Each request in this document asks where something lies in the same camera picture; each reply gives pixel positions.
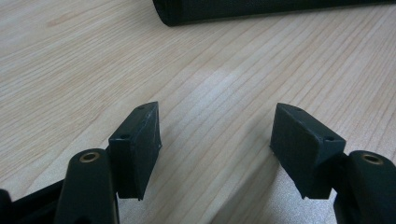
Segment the black handle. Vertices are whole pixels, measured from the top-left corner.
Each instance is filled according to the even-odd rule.
[[[264,13],[299,11],[327,7],[346,7],[394,0],[153,0],[168,26],[189,21],[248,16]]]

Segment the black clamp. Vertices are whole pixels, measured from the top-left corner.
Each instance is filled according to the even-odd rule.
[[[396,167],[369,151],[344,154],[344,140],[301,108],[277,104],[271,149],[302,197],[337,191],[338,223],[394,223]]]
[[[12,202],[0,190],[0,223],[120,223],[117,196],[143,199],[162,147],[158,103],[136,108],[108,139],[69,162],[66,178]]]

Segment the light wood desk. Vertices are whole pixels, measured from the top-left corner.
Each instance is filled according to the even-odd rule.
[[[334,223],[272,155],[277,102],[396,162],[396,6],[169,28],[149,0],[0,3],[0,188],[64,178],[159,101],[163,148],[121,223]]]

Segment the hole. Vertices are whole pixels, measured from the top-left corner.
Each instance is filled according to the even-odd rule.
[[[129,135],[129,134],[122,134],[120,136],[120,139],[127,139],[127,138],[130,138],[130,137],[131,137],[131,135]]]
[[[384,162],[375,155],[363,154],[363,159],[375,165],[382,165]]]
[[[96,161],[100,157],[100,154],[97,152],[88,152],[82,155],[79,158],[79,161],[81,162],[91,162],[91,161]]]
[[[324,137],[324,140],[332,142],[332,141],[334,141],[334,138],[331,136],[326,136],[326,137]]]
[[[91,224],[91,221],[87,217],[79,217],[76,221],[75,224]]]

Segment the black plastic part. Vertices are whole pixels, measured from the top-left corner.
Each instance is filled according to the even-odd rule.
[[[396,167],[390,160],[373,152],[353,151],[346,175],[359,205],[360,223],[395,223]]]
[[[3,189],[0,189],[0,223],[14,223],[11,198]]]
[[[142,200],[162,147],[158,103],[141,105],[132,111],[108,143],[119,197]]]
[[[70,160],[54,223],[119,223],[110,160],[105,150],[88,149]]]
[[[394,2],[394,0],[153,0],[161,20],[168,26],[190,21],[264,13]]]
[[[302,197],[328,199],[346,141],[301,108],[277,104],[271,149]]]

